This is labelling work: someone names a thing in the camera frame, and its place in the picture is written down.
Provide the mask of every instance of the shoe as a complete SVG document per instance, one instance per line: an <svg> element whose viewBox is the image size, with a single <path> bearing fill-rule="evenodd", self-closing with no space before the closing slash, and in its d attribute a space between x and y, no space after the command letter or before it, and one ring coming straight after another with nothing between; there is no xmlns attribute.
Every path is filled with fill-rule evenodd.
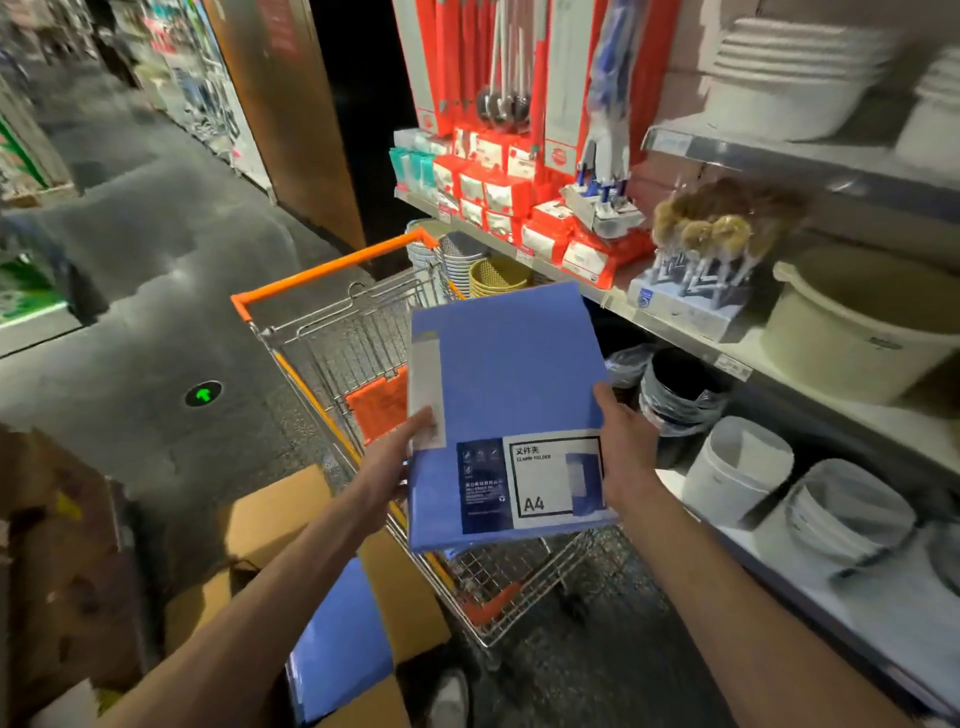
<svg viewBox="0 0 960 728"><path fill-rule="evenodd" d="M424 728L467 728L470 716L470 685L461 669L449 669L440 676L426 713Z"/></svg>

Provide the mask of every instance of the red sign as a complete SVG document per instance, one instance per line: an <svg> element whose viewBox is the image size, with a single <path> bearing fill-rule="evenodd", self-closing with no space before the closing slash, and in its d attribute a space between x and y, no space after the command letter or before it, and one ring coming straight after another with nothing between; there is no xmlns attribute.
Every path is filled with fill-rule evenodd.
<svg viewBox="0 0 960 728"><path fill-rule="evenodd" d="M288 0L257 0L257 5L270 38L270 47L286 56L298 57L297 27Z"/></svg>

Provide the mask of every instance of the hand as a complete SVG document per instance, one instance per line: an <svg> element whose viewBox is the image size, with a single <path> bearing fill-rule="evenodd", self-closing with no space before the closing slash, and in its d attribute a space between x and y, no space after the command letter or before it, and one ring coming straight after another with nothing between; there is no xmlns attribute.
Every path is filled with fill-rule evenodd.
<svg viewBox="0 0 960 728"><path fill-rule="evenodd" d="M432 426L433 410L424 407L401 425L367 446L360 470L346 490L356 499L366 534L383 528L390 501L402 495L400 476L407 459L407 444L421 430Z"/></svg>
<svg viewBox="0 0 960 728"><path fill-rule="evenodd" d="M604 499L623 516L632 492L660 482L654 473L660 433L643 415L618 402L607 382L593 385L593 396L603 411Z"/></svg>

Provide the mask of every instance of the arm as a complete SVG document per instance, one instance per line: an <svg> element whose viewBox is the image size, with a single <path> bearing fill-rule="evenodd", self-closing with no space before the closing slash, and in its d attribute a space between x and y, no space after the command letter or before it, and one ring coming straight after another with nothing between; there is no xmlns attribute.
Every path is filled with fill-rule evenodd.
<svg viewBox="0 0 960 728"><path fill-rule="evenodd" d="M692 519L654 471L657 429L594 389L604 494L670 597L741 728L908 728L886 696L779 604Z"/></svg>
<svg viewBox="0 0 960 728"><path fill-rule="evenodd" d="M432 420L424 408L372 443L347 489L223 612L111 708L99 728L250 722L347 562L383 526L407 443Z"/></svg>

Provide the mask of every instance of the store aisle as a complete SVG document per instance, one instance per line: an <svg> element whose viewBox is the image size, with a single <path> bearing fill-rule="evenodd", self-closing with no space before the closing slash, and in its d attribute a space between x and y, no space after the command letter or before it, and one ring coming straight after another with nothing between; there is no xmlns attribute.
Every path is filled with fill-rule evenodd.
<svg viewBox="0 0 960 728"><path fill-rule="evenodd" d="M0 359L0 422L45 429L124 482L170 554L168 588L219 554L219 503L320 459L323 442L228 296L335 256L185 132L100 72L43 82L41 121L87 185L41 213L109 302L94 326ZM287 296L259 320L344 296L349 276ZM183 396L224 383L212 405ZM570 579L583 623L553 595L475 682L475 725L730 726L676 613L616 529Z"/></svg>

